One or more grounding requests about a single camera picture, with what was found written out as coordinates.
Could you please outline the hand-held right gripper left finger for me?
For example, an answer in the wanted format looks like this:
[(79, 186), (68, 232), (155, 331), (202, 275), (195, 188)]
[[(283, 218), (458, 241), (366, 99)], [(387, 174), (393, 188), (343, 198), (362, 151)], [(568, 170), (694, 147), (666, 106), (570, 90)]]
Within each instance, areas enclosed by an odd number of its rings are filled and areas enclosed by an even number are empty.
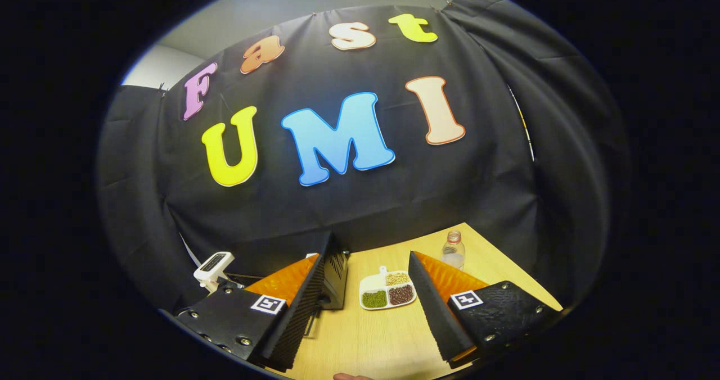
[[(322, 290), (324, 259), (337, 250), (331, 232), (308, 232), (294, 239), (299, 252), (290, 264), (246, 286), (229, 281), (175, 315), (177, 326), (234, 359), (285, 372), (293, 367), (316, 299)], [(277, 256), (231, 252), (235, 261), (261, 263)]]

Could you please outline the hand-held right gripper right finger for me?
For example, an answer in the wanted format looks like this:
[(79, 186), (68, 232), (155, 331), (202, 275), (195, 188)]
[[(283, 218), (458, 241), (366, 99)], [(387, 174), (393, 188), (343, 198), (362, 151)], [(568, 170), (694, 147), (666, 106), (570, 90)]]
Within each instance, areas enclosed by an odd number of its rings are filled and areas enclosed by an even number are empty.
[(442, 360), (452, 368), (496, 360), (524, 346), (561, 318), (512, 281), (485, 283), (412, 251), (408, 270)]

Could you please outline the black electric oven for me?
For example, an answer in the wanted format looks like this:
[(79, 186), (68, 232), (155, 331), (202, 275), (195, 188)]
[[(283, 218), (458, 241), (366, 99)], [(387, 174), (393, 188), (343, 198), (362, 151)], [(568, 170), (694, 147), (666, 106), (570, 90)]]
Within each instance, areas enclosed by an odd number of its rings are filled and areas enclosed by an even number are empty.
[(348, 250), (333, 250), (326, 254), (324, 259), (324, 279), (321, 293), (317, 296), (303, 336), (309, 337), (314, 321), (319, 318), (322, 309), (337, 310), (343, 309), (345, 304), (345, 288), (347, 287), (347, 275), (349, 272), (350, 252)]

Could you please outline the white divided bean tray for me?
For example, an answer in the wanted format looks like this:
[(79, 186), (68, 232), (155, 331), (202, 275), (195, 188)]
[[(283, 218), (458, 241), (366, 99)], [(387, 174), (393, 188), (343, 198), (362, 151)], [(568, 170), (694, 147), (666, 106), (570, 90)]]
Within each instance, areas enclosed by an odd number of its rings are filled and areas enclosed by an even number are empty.
[(406, 270), (380, 272), (364, 277), (358, 285), (358, 301), (362, 309), (381, 310), (406, 306), (417, 299), (417, 291)]

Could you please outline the clear plastic bottle red label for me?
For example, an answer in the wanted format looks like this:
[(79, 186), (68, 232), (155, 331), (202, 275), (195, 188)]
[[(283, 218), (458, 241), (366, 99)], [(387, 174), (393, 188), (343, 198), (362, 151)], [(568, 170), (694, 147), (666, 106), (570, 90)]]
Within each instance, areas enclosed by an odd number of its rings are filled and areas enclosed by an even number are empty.
[(465, 268), (465, 244), (463, 244), (461, 232), (452, 230), (447, 234), (447, 241), (442, 247), (442, 262), (463, 270)]

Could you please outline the white electronic device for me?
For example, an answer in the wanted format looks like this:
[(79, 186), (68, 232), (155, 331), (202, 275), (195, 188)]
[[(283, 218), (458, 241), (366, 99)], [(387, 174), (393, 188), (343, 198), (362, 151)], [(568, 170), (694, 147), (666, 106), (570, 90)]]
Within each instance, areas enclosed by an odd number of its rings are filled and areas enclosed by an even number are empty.
[(226, 275), (226, 268), (234, 262), (234, 255), (231, 252), (216, 252), (206, 262), (196, 268), (193, 277), (209, 293), (218, 290), (218, 287), (229, 281)]

